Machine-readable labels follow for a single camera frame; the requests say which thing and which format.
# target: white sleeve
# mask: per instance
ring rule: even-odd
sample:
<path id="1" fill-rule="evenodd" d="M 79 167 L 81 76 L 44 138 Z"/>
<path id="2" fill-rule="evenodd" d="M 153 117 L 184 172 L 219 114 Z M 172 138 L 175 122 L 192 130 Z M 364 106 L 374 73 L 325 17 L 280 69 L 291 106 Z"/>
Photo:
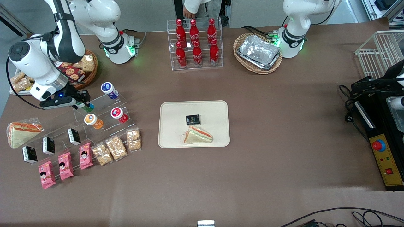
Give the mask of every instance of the white sleeve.
<path id="1" fill-rule="evenodd" d="M 184 6 L 190 13 L 197 13 L 203 0 L 185 0 Z"/>

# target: wicker basket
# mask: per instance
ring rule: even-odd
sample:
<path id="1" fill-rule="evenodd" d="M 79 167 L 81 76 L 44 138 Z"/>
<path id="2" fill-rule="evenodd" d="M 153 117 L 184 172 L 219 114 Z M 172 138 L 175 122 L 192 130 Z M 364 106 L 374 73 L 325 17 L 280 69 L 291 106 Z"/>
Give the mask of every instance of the wicker basket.
<path id="1" fill-rule="evenodd" d="M 82 88 L 87 87 L 91 83 L 91 81 L 93 81 L 93 79 L 95 78 L 95 75 L 97 74 L 97 68 L 98 68 L 97 56 L 92 51 L 89 51 L 89 50 L 86 50 L 86 55 L 92 55 L 93 56 L 93 60 L 94 60 L 94 64 L 95 64 L 94 70 L 91 73 L 89 73 L 90 75 L 88 77 L 86 77 L 85 80 L 81 81 L 84 84 L 76 84 L 76 85 L 74 85 L 74 87 L 76 89 L 82 89 Z"/>
<path id="2" fill-rule="evenodd" d="M 251 62 L 245 60 L 244 58 L 240 57 L 237 54 L 237 49 L 243 44 L 243 42 L 246 40 L 246 38 L 248 36 L 252 36 L 252 35 L 256 35 L 259 38 L 261 38 L 262 40 L 266 41 L 266 42 L 271 42 L 269 39 L 265 38 L 264 36 L 261 35 L 257 35 L 257 34 L 253 34 L 253 33 L 246 33 L 243 35 L 240 35 L 233 44 L 233 54 L 236 57 L 236 59 L 248 70 L 250 70 L 251 72 L 255 72 L 257 74 L 260 75 L 266 75 L 266 74 L 270 74 L 271 72 L 275 71 L 276 68 L 279 67 L 280 63 L 282 62 L 282 54 L 279 56 L 279 58 L 276 60 L 276 62 L 274 63 L 274 65 L 272 66 L 272 68 L 270 70 L 262 70 L 260 68 L 258 68 L 256 65 L 252 64 Z"/>

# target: sandwich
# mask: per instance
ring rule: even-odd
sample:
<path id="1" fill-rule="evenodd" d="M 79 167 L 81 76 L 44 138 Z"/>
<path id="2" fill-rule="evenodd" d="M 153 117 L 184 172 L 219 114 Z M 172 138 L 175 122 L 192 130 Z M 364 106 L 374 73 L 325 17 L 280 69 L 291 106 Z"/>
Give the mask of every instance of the sandwich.
<path id="1" fill-rule="evenodd" d="M 209 133 L 200 128 L 190 126 L 185 134 L 184 143 L 211 143 L 212 140 L 213 137 Z"/>
<path id="2" fill-rule="evenodd" d="M 40 124 L 12 122 L 7 128 L 8 145 L 15 149 L 41 133 Z"/>

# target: red button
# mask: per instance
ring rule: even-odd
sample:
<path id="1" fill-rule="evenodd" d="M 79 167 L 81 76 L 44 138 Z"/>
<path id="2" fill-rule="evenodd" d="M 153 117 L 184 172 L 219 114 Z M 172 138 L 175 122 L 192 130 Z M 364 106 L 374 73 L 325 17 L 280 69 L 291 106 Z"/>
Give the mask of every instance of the red button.
<path id="1" fill-rule="evenodd" d="M 372 147 L 377 151 L 380 151 L 383 148 L 382 144 L 379 141 L 373 142 Z"/>

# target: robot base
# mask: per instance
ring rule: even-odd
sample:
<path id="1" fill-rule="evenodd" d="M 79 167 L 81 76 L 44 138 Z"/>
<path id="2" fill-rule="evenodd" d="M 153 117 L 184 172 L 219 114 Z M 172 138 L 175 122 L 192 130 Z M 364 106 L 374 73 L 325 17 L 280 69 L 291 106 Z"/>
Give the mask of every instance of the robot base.
<path id="1" fill-rule="evenodd" d="M 281 27 L 279 29 L 279 48 L 280 51 L 282 53 L 282 57 L 284 58 L 293 58 L 294 56 L 296 56 L 299 51 L 301 46 L 303 45 L 304 42 L 301 42 L 300 44 L 296 42 L 296 46 L 294 46 L 294 43 L 292 43 L 291 47 L 284 39 L 282 36 L 283 31 L 285 30 L 284 27 Z"/>
<path id="2" fill-rule="evenodd" d="M 122 37 L 124 38 L 124 45 L 118 50 L 118 52 L 116 54 L 107 53 L 107 57 L 115 64 L 124 64 L 136 55 L 134 41 L 131 42 L 133 36 L 122 34 Z"/>

